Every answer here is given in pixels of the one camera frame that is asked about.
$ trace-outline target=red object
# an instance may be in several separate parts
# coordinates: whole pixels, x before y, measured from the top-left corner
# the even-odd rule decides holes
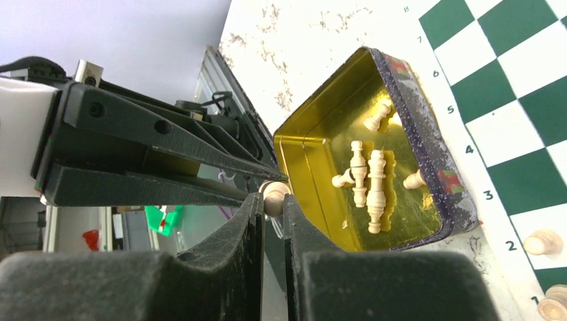
[[[463,185],[459,182],[459,177],[454,171],[439,171],[439,177],[445,182],[445,191],[455,194],[464,191]]]
[[[93,229],[93,230],[90,230],[90,231],[83,233],[83,238],[85,239],[85,242],[87,242],[87,245],[88,245],[88,247],[91,251],[98,252],[98,230],[97,229]]]
[[[404,64],[403,61],[398,60],[394,57],[388,56],[388,55],[384,55],[386,57],[386,59],[392,64],[392,69],[398,73],[398,74],[402,74],[405,76],[408,76],[408,70],[406,68],[406,65]]]

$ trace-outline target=number 2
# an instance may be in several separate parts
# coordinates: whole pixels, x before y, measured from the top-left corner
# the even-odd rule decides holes
[[[515,251],[517,250],[516,247],[514,246],[514,243],[512,241],[506,241],[506,244],[510,245],[510,247],[508,248],[508,251]]]

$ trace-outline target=white chess piece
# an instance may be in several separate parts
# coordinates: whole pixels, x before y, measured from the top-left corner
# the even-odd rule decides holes
[[[562,249],[563,240],[549,229],[537,230],[524,240],[524,250],[532,255],[554,254]]]
[[[336,175],[333,177],[332,183],[336,188],[343,187],[346,183],[354,184],[354,178],[350,173],[350,169],[346,169],[343,175]]]
[[[284,199],[292,190],[285,183],[265,181],[259,192],[264,198],[264,213],[269,217],[278,217],[284,213]]]
[[[567,286],[557,284],[546,291],[546,297],[538,303],[538,313],[547,321],[567,320]]]
[[[350,172],[354,177],[354,204],[356,207],[364,207],[366,203],[366,187],[364,187],[364,178],[368,169],[366,168],[366,160],[362,157],[362,142],[354,140],[350,143],[353,156],[350,159]]]
[[[425,180],[423,179],[423,176],[421,175],[421,169],[418,169],[417,172],[410,174],[404,180],[404,187],[406,189],[417,189],[417,188],[421,187],[422,185],[425,185]]]
[[[388,116],[390,111],[391,111],[390,104],[386,102],[380,103],[380,105],[378,105],[378,110],[376,111],[376,114],[374,114],[374,116],[368,117],[363,122],[364,127],[366,127],[368,130],[372,132],[377,131],[380,128],[380,121],[384,117]]]
[[[384,152],[381,150],[373,150],[368,160],[370,167],[370,190],[366,198],[366,205],[368,206],[368,214],[370,215],[370,222],[368,223],[368,231],[372,234],[380,232],[380,218],[384,213],[384,206],[386,206],[386,197],[382,190],[382,179],[384,175]]]

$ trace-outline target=white wall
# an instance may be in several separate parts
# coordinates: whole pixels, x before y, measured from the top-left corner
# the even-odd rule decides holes
[[[0,65],[41,56],[173,103],[191,100],[207,45],[218,46],[231,0],[1,0]]]

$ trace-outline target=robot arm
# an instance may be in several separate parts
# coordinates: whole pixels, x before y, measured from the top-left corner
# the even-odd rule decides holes
[[[197,177],[200,164],[287,179],[260,161],[228,116],[104,82],[102,68],[85,61],[73,80],[45,61],[1,78],[1,174],[9,179],[0,195],[43,194],[55,206],[238,207],[247,193]]]

